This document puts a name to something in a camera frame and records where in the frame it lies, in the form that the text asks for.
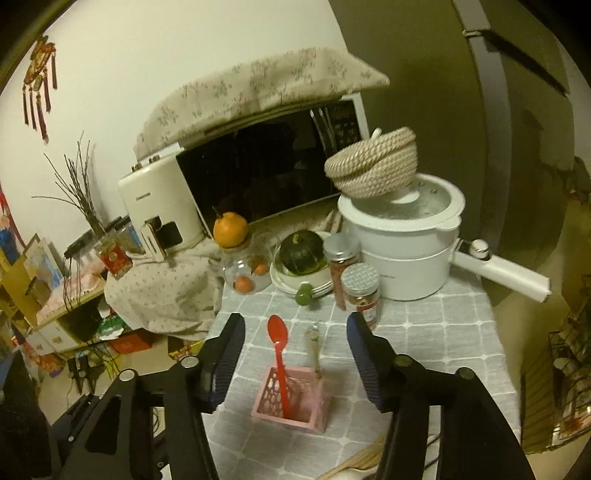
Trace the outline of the red spice jar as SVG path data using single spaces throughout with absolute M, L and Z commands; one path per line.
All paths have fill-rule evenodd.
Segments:
M 332 277 L 332 291 L 339 309 L 346 311 L 342 273 L 351 265 L 361 261 L 361 243 L 348 233 L 332 234 L 324 242 L 325 258 L 329 264 Z

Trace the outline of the black microwave oven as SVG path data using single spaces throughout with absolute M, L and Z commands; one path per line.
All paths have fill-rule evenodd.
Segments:
M 355 103 L 332 101 L 230 131 L 177 156 L 207 228 L 255 222 L 337 193 L 325 161 L 362 139 Z

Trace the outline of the grey refrigerator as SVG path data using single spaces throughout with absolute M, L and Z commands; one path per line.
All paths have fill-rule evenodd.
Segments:
M 517 1 L 335 1 L 332 11 L 349 52 L 390 79 L 363 93 L 370 129 L 413 130 L 416 175 L 465 196 L 460 237 L 541 274 L 575 159 L 554 35 Z

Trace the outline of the white air fryer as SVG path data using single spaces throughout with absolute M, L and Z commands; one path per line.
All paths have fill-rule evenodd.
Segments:
M 205 238 L 197 204 L 176 155 L 136 163 L 118 190 L 144 250 L 157 262 Z

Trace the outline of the labelled dried fruit jar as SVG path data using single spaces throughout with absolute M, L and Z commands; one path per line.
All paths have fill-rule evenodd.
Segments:
M 363 315 L 370 329 L 379 321 L 380 275 L 367 263 L 356 263 L 346 267 L 341 276 L 346 310 Z

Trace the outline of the white stacked bowls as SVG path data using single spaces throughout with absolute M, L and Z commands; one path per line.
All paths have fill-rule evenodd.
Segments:
M 270 278 L 277 289 L 294 299 L 300 298 L 304 301 L 304 305 L 332 291 L 332 277 L 325 258 L 322 258 L 322 262 L 314 272 L 296 275 L 287 270 L 280 261 L 280 246 L 281 243 L 276 247 L 273 264 L 270 267 Z

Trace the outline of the clear glass jar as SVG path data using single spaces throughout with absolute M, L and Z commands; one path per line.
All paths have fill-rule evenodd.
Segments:
M 246 246 L 225 249 L 221 269 L 225 283 L 240 295 L 256 294 L 271 284 L 270 248 L 257 240 Z

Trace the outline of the pink perforated utensil holder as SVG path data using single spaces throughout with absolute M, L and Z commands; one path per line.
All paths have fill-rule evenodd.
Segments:
M 256 395 L 252 417 L 308 433 L 325 432 L 332 395 L 324 378 L 308 367 L 288 367 L 287 400 L 290 417 L 283 416 L 279 375 L 276 366 L 270 366 Z

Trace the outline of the grey checked tablecloth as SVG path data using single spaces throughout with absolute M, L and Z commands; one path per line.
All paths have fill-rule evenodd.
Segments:
M 204 419 L 220 478 L 315 479 L 386 432 L 390 418 L 367 398 L 346 341 L 348 314 L 331 295 L 301 307 L 273 286 L 249 296 L 226 288 L 209 334 L 221 333 L 233 312 L 245 318 L 245 344 L 228 395 Z M 332 395 L 327 429 L 321 435 L 252 416 L 266 370 L 276 361 L 266 330 L 266 320 L 273 314 L 287 324 L 288 366 L 311 365 L 308 328 L 317 326 L 320 331 L 322 375 Z M 456 273 L 440 292 L 419 301 L 384 300 L 375 332 L 388 339 L 394 351 L 410 355 L 428 369 L 474 370 L 514 433 L 521 432 L 520 398 L 510 379 L 489 298 L 475 277 Z

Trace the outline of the red plastic spoon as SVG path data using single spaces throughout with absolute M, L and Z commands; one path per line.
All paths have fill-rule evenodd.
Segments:
M 287 346 L 288 332 L 287 326 L 279 315 L 271 315 L 267 320 L 267 334 L 273 342 L 273 348 L 276 352 L 276 374 L 280 383 L 280 400 L 283 408 L 283 417 L 290 419 L 290 397 L 287 388 L 287 371 L 283 363 L 283 350 Z

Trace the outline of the large orange fruit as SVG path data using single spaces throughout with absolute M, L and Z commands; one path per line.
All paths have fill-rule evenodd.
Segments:
M 214 221 L 213 238 L 221 248 L 238 247 L 248 234 L 249 223 L 235 212 L 225 212 Z

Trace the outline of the floral draped cloth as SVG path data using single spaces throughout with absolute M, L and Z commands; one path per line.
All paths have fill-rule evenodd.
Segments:
M 133 329 L 204 340 L 221 310 L 218 245 L 205 239 L 162 262 L 147 253 L 130 258 L 132 267 L 121 278 L 107 278 L 106 303 Z

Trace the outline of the wooden chopstick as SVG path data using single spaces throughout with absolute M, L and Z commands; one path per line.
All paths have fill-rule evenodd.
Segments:
M 341 465 L 321 476 L 324 480 L 372 479 L 376 474 L 385 449 L 386 435 L 353 455 Z

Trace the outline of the dried twig bouquet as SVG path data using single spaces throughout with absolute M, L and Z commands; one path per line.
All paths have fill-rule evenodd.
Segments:
M 76 141 L 74 157 L 63 155 L 65 175 L 60 172 L 47 153 L 43 153 L 43 157 L 50 166 L 53 183 L 61 195 L 33 195 L 32 199 L 51 200 L 73 207 L 83 216 L 94 237 L 97 240 L 103 238 L 106 235 L 106 229 L 99 219 L 93 199 L 91 142 L 85 140 L 84 133 L 81 133 Z

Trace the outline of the red hanging ornament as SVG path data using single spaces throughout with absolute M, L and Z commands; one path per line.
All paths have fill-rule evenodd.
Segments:
M 36 40 L 21 89 L 24 124 L 37 131 L 45 144 L 49 143 L 45 116 L 52 111 L 50 92 L 58 88 L 56 53 L 47 35 Z

